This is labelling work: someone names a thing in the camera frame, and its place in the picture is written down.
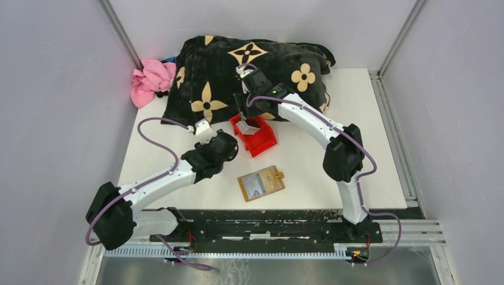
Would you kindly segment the red plastic bin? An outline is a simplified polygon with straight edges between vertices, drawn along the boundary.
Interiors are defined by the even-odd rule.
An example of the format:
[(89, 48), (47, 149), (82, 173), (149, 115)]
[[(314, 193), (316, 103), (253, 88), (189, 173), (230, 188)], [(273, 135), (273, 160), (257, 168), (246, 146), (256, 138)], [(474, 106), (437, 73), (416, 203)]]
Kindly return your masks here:
[(238, 128), (235, 125), (240, 120), (242, 120), (242, 117), (238, 114), (229, 119), (229, 122), (232, 125), (234, 135), (242, 141), (245, 150), (250, 153), (252, 158), (259, 156), (278, 144), (272, 127), (262, 116), (256, 116), (245, 120), (249, 125), (260, 128), (260, 130), (254, 135), (243, 135), (239, 133)]

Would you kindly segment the silver credit card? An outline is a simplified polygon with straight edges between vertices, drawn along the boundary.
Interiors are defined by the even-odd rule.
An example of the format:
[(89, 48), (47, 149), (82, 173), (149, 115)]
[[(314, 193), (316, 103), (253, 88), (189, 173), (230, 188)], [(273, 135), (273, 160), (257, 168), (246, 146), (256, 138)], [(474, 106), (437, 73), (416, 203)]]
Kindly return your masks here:
[(259, 175), (247, 175), (242, 178), (242, 184), (248, 199), (252, 200), (264, 194), (263, 184)]

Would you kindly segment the yellow leather card holder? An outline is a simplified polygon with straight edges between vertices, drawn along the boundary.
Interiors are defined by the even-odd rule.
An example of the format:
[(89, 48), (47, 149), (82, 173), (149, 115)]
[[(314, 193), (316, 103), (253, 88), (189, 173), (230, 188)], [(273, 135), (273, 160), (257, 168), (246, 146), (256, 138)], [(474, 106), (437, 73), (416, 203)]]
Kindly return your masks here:
[(240, 176), (237, 181), (245, 202), (268, 196), (285, 188), (284, 174), (276, 166)]

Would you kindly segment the gold credit card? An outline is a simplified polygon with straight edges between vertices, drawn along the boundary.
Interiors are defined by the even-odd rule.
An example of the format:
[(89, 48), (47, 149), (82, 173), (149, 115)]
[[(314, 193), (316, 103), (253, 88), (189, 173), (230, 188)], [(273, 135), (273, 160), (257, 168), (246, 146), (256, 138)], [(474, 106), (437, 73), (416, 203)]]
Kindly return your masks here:
[(275, 191), (281, 188), (280, 180), (273, 168), (259, 171), (259, 176), (267, 192)]

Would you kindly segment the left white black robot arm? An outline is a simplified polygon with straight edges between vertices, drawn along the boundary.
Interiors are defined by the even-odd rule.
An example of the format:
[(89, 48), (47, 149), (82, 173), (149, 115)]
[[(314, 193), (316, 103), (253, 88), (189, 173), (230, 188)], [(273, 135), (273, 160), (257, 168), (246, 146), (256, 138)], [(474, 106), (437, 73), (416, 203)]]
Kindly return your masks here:
[(187, 225), (177, 220), (172, 211), (146, 208), (179, 189), (217, 175), (237, 153), (237, 140), (220, 129), (208, 142), (196, 143), (194, 149), (166, 169), (123, 186), (104, 183), (86, 213), (87, 244), (114, 250), (133, 237), (159, 234), (175, 242), (183, 240)]

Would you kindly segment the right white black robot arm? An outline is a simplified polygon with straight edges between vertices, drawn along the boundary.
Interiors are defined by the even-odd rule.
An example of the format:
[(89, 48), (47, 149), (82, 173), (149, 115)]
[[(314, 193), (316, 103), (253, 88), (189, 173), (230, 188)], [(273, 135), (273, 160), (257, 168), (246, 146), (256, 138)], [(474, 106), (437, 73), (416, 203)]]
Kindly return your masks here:
[(242, 85), (242, 90), (234, 93), (241, 124), (272, 111), (322, 146), (323, 170), (336, 182), (342, 201), (344, 236), (350, 242), (359, 242), (367, 235), (372, 222), (358, 185), (366, 155), (359, 127), (330, 120), (286, 84), (273, 85), (260, 69), (240, 66), (236, 73)]

